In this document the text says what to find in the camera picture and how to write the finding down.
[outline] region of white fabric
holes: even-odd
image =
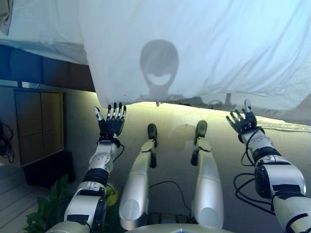
[[[8,36],[0,44],[41,56],[87,64],[76,0],[14,0]]]
[[[311,93],[310,73],[294,76],[311,50],[309,0],[80,0],[79,14],[102,106],[196,96],[206,102],[233,93],[232,100],[251,95],[255,107],[284,110]],[[154,48],[141,67],[150,41]],[[142,70],[149,72],[147,79],[164,84],[176,63],[168,91],[149,89]]]

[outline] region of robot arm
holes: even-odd
[[[228,122],[239,139],[250,150],[255,167],[257,193],[270,199],[280,225],[286,233],[311,232],[311,199],[305,196],[306,184],[301,171],[281,156],[270,138],[266,137],[245,101],[243,113],[230,113]]]
[[[97,107],[95,115],[100,128],[100,138],[94,155],[89,160],[86,175],[77,188],[64,215],[64,221],[56,224],[47,233],[89,233],[99,232],[104,225],[106,212],[105,187],[113,169],[113,159],[120,146],[116,135],[122,131],[126,107],[121,116],[122,105],[116,113],[117,104],[110,118],[111,106],[108,107],[106,121]]]

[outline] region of floor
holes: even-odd
[[[0,164],[0,233],[25,232],[27,215],[37,211],[37,197],[47,196],[46,190],[26,184],[21,169]]]

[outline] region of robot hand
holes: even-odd
[[[229,118],[229,116],[226,116],[229,124],[239,135],[256,130],[258,128],[256,117],[251,110],[250,100],[246,99],[244,105],[245,109],[243,108],[242,111],[245,117],[243,117],[238,110],[235,110],[238,118],[234,116],[233,112],[230,112],[233,121]]]
[[[119,111],[117,112],[117,103],[113,104],[113,112],[112,117],[111,115],[111,105],[108,105],[108,113],[107,118],[104,120],[100,110],[98,107],[94,107],[95,115],[98,119],[98,125],[100,128],[100,135],[102,139],[111,139],[113,138],[113,135],[116,134],[117,136],[121,134],[125,115],[126,115],[126,106],[123,107],[123,114],[121,116],[122,112],[122,104],[119,103]]]

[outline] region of wire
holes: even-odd
[[[0,121],[0,127],[1,125],[5,126],[6,128],[9,129],[11,136],[10,137],[6,137],[4,134],[0,135],[0,156],[2,156],[5,159],[9,160],[9,163],[13,163],[14,162],[14,151],[12,149],[10,140],[13,138],[13,131],[11,130],[11,128],[6,125],[3,124]]]
[[[71,200],[71,198],[68,198],[68,199],[65,199],[65,200],[63,200],[63,201],[57,203],[57,204],[49,211],[49,214],[48,214],[48,217],[47,217],[47,221],[46,221],[46,223],[45,223],[45,230],[44,230],[45,232],[48,230],[49,220],[50,220],[50,217],[51,217],[52,212],[53,212],[59,205],[62,205],[62,204],[64,204],[65,202],[70,201],[70,200]]]
[[[261,200],[256,200],[256,199],[252,199],[252,198],[249,198],[248,196],[246,196],[245,194],[243,194],[240,190],[245,187],[247,184],[253,182],[255,180],[255,178],[252,178],[248,181],[246,181],[244,184],[242,184],[239,188],[237,188],[237,185],[236,185],[236,179],[240,176],[243,176],[243,175],[250,175],[250,176],[254,176],[255,174],[253,173],[241,173],[239,175],[237,175],[234,180],[233,180],[233,185],[235,187],[235,189],[238,191],[239,194],[241,194],[243,197],[245,197],[246,199],[248,200],[251,200],[251,201],[254,201],[254,202],[257,202],[257,203],[262,203],[262,204],[267,204],[267,205],[271,205],[271,203],[269,202],[266,202],[266,201],[261,201]]]
[[[123,148],[122,148],[122,151],[121,151],[121,153],[120,153],[120,154],[118,154],[118,156],[117,156],[116,158],[114,158],[113,162],[114,162],[114,161],[116,161],[116,160],[117,160],[117,158],[119,158],[119,157],[120,157],[120,155],[122,155],[122,153],[123,153],[123,151],[124,151],[124,149],[125,149],[125,146],[124,146],[124,145],[120,144],[120,146],[122,146],[122,147],[123,147]]]
[[[238,177],[243,176],[243,175],[254,176],[255,174],[253,174],[253,173],[241,173],[241,174],[237,175],[237,176],[233,179],[233,185],[234,185],[234,187],[235,187],[235,189],[236,189],[236,191],[235,191],[235,196],[236,196],[238,199],[244,201],[245,203],[250,204],[251,206],[254,206],[254,207],[258,208],[258,209],[261,209],[261,210],[263,210],[264,212],[267,212],[267,213],[269,213],[269,214],[276,215],[274,212],[272,212],[272,211],[270,211],[270,210],[267,210],[267,209],[265,209],[265,208],[263,208],[263,207],[261,207],[261,206],[259,206],[259,205],[256,205],[256,204],[254,204],[254,203],[248,201],[248,200],[251,200],[251,201],[253,201],[253,202],[262,203],[262,204],[267,204],[267,205],[272,206],[272,204],[269,203],[269,202],[261,201],[261,200],[255,200],[255,199],[249,198],[249,197],[247,197],[245,194],[243,194],[243,193],[240,191],[240,190],[241,190],[242,188],[244,188],[246,185],[248,185],[249,183],[251,183],[251,182],[253,182],[253,181],[255,180],[255,178],[252,178],[252,179],[246,181],[246,182],[245,182],[244,184],[242,184],[241,186],[237,187],[236,180],[237,180]],[[241,196],[245,197],[245,198],[248,199],[248,200],[239,197],[238,194],[240,194]]]
[[[248,158],[248,161],[251,163],[252,166],[255,166],[255,163],[251,160],[249,154],[248,154],[248,145],[249,145],[249,142],[251,141],[251,139],[253,138],[253,136],[259,131],[261,130],[261,127],[259,127],[258,129],[256,129],[252,135],[249,137],[249,139],[247,140],[247,143],[246,143],[246,147],[245,147],[245,154]]]
[[[155,184],[151,185],[149,188],[152,188],[152,187],[154,187],[154,186],[157,186],[157,185],[163,184],[163,183],[173,183],[173,184],[175,184],[175,185],[178,187],[179,191],[180,191],[180,194],[181,194],[181,197],[182,197],[182,199],[183,199],[183,202],[184,202],[185,207],[186,207],[189,211],[191,211],[191,209],[190,209],[190,208],[187,206],[187,204],[186,204],[183,191],[181,190],[180,186],[179,186],[176,182],[174,182],[174,181],[162,181],[162,182],[155,183]]]
[[[253,165],[251,165],[251,164],[244,164],[244,163],[243,163],[243,159],[244,159],[245,155],[246,155],[246,152],[244,152],[244,154],[243,154],[242,157],[241,157],[241,164],[242,164],[243,166],[253,166]]]

